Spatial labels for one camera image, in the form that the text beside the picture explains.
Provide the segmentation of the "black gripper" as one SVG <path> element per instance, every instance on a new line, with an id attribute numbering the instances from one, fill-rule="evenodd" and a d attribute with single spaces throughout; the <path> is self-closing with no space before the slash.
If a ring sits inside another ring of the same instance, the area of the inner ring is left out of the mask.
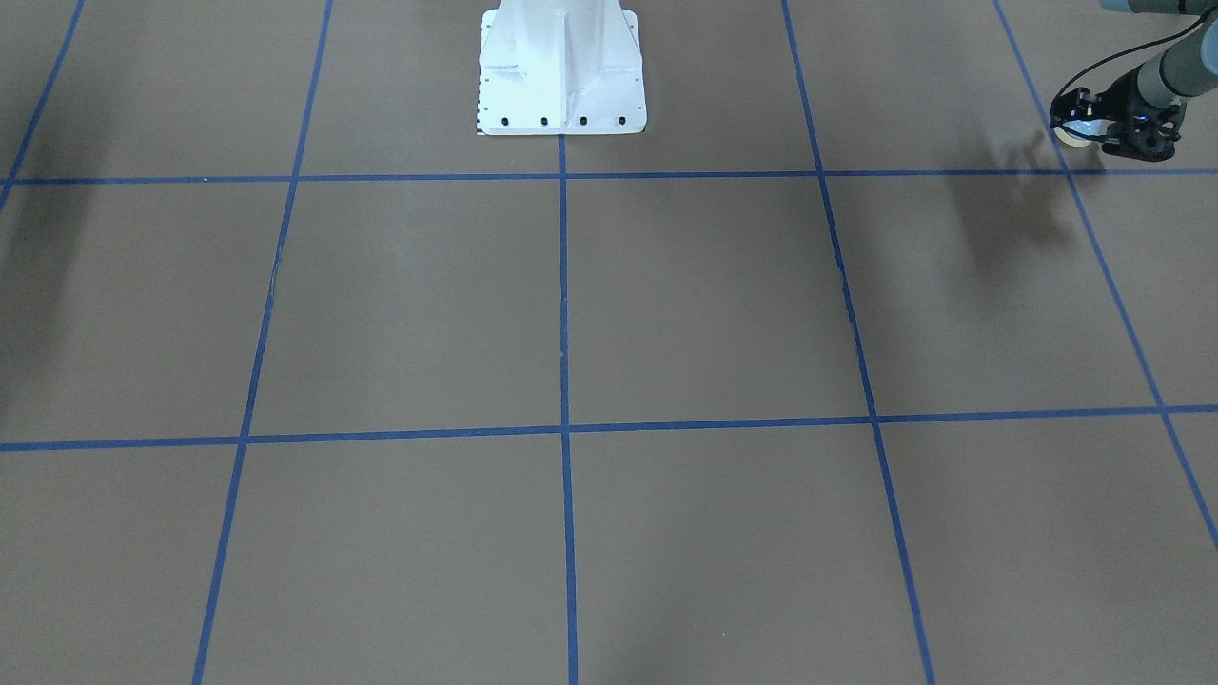
<path id="1" fill-rule="evenodd" d="M 1157 116 L 1157 106 L 1149 104 L 1136 80 L 1117 80 L 1093 96 L 1088 89 L 1060 91 L 1050 104 L 1050 127 L 1071 119 L 1119 123 L 1127 129 L 1145 129 Z"/>

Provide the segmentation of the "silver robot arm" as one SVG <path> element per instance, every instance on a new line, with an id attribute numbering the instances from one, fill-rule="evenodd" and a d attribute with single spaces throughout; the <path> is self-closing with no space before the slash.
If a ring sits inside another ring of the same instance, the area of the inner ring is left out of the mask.
<path id="1" fill-rule="evenodd" d="M 1178 143 L 1188 104 L 1216 91 L 1214 1 L 1101 1 L 1119 13 L 1191 17 L 1191 26 L 1088 65 L 1060 88 L 1050 104 L 1050 128 L 1084 143 L 1117 145 L 1149 137 L 1150 145 Z M 1161 52 L 1118 77 L 1104 91 L 1075 87 L 1114 60 L 1152 48 Z"/>

